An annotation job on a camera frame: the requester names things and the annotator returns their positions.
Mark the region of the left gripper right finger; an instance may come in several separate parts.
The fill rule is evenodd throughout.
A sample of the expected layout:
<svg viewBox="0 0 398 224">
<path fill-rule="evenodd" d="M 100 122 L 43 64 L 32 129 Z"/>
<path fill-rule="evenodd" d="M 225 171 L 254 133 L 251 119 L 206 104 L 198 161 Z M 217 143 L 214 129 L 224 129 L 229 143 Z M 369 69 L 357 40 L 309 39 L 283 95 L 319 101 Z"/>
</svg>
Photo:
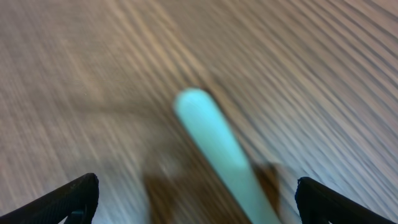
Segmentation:
<svg viewBox="0 0 398 224">
<path fill-rule="evenodd" d="M 310 177 L 301 177 L 295 201 L 303 224 L 395 224 Z"/>
</svg>

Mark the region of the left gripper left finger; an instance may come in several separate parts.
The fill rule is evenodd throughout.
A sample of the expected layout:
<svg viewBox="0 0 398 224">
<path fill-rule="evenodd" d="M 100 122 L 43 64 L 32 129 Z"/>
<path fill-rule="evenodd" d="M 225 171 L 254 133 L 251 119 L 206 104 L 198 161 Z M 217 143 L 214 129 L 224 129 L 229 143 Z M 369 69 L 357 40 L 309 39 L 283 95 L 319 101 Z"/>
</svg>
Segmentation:
<svg viewBox="0 0 398 224">
<path fill-rule="evenodd" d="M 10 224 L 91 224 L 99 200 L 99 180 L 87 173 L 50 193 L 1 216 Z"/>
</svg>

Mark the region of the pale blue fork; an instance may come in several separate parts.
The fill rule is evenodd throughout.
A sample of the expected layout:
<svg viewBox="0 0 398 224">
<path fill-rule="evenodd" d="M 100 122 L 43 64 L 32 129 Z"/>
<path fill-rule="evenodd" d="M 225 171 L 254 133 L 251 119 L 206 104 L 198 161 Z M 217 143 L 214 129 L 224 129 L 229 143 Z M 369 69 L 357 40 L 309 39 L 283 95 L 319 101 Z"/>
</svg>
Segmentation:
<svg viewBox="0 0 398 224">
<path fill-rule="evenodd" d="M 214 98 L 202 89 L 187 88 L 177 95 L 174 111 L 249 221 L 280 223 Z"/>
</svg>

